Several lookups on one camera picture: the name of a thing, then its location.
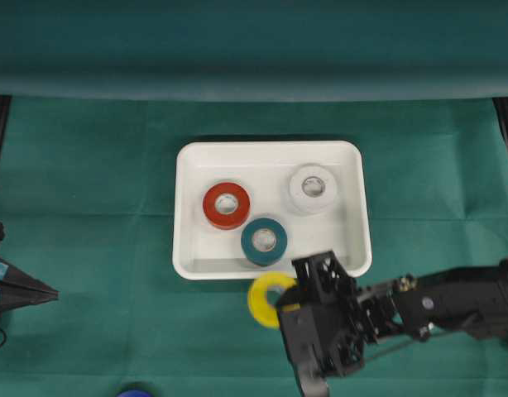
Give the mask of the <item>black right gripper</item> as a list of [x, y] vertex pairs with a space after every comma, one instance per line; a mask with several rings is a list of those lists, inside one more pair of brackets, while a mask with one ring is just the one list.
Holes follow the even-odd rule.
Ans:
[[364, 367], [364, 346], [403, 334], [389, 298], [392, 283], [357, 285], [333, 251], [292, 260], [294, 285], [276, 310], [287, 357], [303, 397], [329, 397], [328, 376]]

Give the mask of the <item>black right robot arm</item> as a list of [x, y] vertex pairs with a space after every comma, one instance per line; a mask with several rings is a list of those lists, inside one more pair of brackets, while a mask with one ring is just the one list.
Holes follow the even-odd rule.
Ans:
[[327, 396], [329, 377], [361, 370], [365, 347], [465, 332], [508, 337], [508, 258], [360, 286], [332, 251], [295, 259], [296, 284], [276, 301], [287, 358], [303, 396]]

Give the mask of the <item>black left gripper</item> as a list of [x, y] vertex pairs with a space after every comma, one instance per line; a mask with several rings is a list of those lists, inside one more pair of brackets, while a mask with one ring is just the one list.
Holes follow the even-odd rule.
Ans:
[[[3, 238], [4, 226], [0, 222], [0, 242]], [[1, 259], [0, 286], [9, 286], [0, 287], [0, 313], [48, 303], [59, 298], [56, 289]]]

